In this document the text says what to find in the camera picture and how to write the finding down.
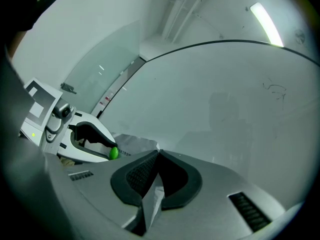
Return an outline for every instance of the ceiling light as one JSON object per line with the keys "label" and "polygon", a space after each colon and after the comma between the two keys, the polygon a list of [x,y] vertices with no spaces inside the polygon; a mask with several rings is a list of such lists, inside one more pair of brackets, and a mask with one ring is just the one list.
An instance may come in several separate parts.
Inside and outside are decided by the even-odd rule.
{"label": "ceiling light", "polygon": [[262,25],[270,40],[270,43],[276,46],[284,47],[275,24],[273,23],[272,19],[270,18],[269,14],[262,6],[262,4],[257,2],[252,5],[250,9]]}

